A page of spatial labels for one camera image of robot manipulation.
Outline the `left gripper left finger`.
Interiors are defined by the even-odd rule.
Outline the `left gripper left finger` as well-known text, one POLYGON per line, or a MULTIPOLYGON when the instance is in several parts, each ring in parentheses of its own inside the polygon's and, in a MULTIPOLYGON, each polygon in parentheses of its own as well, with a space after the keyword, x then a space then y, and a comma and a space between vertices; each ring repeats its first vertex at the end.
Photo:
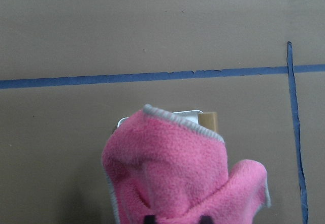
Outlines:
POLYGON ((155 224, 155 215, 146 215, 143 224, 155 224))

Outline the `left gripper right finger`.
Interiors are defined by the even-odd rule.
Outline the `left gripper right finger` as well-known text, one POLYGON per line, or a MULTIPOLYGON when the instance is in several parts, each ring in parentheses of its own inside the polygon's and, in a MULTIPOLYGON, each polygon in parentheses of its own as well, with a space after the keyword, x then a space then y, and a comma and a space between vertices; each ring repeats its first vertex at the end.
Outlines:
POLYGON ((199 224, 211 224, 211 216, 202 215, 199 224))

